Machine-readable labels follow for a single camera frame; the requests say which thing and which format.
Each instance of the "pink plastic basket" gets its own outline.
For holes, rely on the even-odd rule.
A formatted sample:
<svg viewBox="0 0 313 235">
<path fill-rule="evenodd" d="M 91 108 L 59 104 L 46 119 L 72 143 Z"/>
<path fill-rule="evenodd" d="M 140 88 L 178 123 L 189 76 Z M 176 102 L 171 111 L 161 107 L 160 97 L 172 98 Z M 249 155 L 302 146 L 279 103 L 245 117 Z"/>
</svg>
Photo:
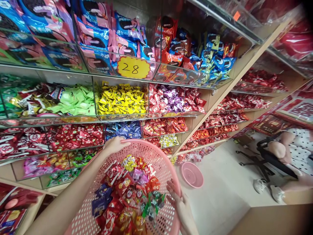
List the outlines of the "pink plastic basket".
<svg viewBox="0 0 313 235">
<path fill-rule="evenodd" d="M 100 181 L 104 177 L 104 170 L 115 160 L 120 163 L 123 159 L 131 154 L 135 157 L 143 157 L 145 162 L 152 164 L 156 170 L 155 176 L 159 179 L 161 186 L 161 193 L 168 193 L 166 189 L 167 181 L 171 178 L 176 186 L 175 192 L 180 196 L 180 184 L 177 178 L 176 171 L 171 164 L 168 157 L 154 144 L 145 140 L 125 140 L 123 142 L 130 142 L 131 145 L 125 147 L 118 153 L 114 153 L 108 157 L 105 164 L 101 167 L 94 183 L 89 188 L 80 210 L 77 212 L 71 225 L 66 230 L 66 235 L 97 235 L 100 231 L 96 219 L 91 214 L 91 201 L 96 198 L 94 192 L 99 188 Z M 166 200 L 165 206 L 159 211 L 156 218 L 156 226 L 147 220 L 147 230 L 149 235 L 177 235 L 180 229 L 180 222 L 174 207 Z"/>
</svg>

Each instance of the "chair base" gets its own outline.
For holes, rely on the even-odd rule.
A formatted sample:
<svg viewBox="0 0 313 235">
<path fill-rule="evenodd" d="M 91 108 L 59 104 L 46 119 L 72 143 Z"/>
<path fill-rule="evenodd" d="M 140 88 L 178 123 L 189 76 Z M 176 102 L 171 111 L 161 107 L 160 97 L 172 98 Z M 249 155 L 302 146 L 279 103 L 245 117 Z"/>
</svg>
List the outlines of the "chair base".
<svg viewBox="0 0 313 235">
<path fill-rule="evenodd" d="M 246 165 L 257 166 L 262 172 L 263 176 L 265 177 L 265 179 L 261 179 L 261 180 L 264 181 L 265 183 L 269 183 L 271 181 L 268 176 L 273 176 L 275 175 L 275 173 L 272 172 L 267 166 L 264 166 L 264 163 L 267 163 L 267 161 L 265 160 L 260 161 L 256 156 L 249 156 L 248 154 L 242 151 L 236 151 L 236 153 L 241 153 L 252 161 L 251 163 L 239 163 L 240 166 L 246 166 Z"/>
</svg>

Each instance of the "chair wheel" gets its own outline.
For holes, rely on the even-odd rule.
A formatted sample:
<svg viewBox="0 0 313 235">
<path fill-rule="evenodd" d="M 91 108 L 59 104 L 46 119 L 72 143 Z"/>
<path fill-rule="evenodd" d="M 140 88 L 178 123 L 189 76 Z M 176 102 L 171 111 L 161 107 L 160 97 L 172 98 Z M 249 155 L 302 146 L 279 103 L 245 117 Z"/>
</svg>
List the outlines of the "chair wheel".
<svg viewBox="0 0 313 235">
<path fill-rule="evenodd" d="M 268 183 L 267 180 L 265 180 L 265 179 L 261 179 L 261 180 L 262 180 L 264 183 Z"/>
</svg>

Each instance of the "polka dot shirt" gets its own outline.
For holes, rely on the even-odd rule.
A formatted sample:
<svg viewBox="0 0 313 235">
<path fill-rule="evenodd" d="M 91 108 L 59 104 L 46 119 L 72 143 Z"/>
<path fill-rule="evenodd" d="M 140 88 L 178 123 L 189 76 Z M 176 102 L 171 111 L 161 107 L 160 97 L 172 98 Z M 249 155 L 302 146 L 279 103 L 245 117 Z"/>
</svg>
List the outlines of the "polka dot shirt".
<svg viewBox="0 0 313 235">
<path fill-rule="evenodd" d="M 307 162 L 308 156 L 313 152 L 313 141 L 310 142 L 310 131 L 296 128 L 286 131 L 295 135 L 295 138 L 289 144 L 292 156 L 291 164 L 299 170 L 313 176 L 313 169 Z"/>
</svg>

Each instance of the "person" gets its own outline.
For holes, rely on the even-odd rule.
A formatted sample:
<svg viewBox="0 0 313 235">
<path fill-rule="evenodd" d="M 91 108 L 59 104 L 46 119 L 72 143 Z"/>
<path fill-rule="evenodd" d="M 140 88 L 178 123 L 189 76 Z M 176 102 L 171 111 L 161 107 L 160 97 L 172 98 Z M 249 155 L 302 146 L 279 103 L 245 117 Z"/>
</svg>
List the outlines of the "person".
<svg viewBox="0 0 313 235">
<path fill-rule="evenodd" d="M 283 202 L 285 192 L 313 188 L 313 168 L 309 163 L 309 156 L 313 152 L 312 131 L 297 128 L 288 129 L 278 139 L 268 143 L 268 150 L 298 177 L 298 180 L 288 181 L 282 187 L 270 186 L 272 197 L 276 202 Z"/>
<path fill-rule="evenodd" d="M 38 216 L 24 235 L 64 234 L 76 213 L 81 208 L 89 191 L 89 186 L 93 183 L 105 160 L 111 154 L 130 145 L 130 142 L 121 143 L 122 140 L 124 140 L 124 138 L 114 137 L 107 141 L 98 156 L 95 157 L 79 176 Z M 183 197 L 180 198 L 173 191 L 173 181 L 168 182 L 167 187 L 171 195 L 171 197 L 167 195 L 168 200 L 177 210 L 178 216 L 182 222 L 182 235 L 198 235 L 187 197 L 182 194 Z"/>
</svg>

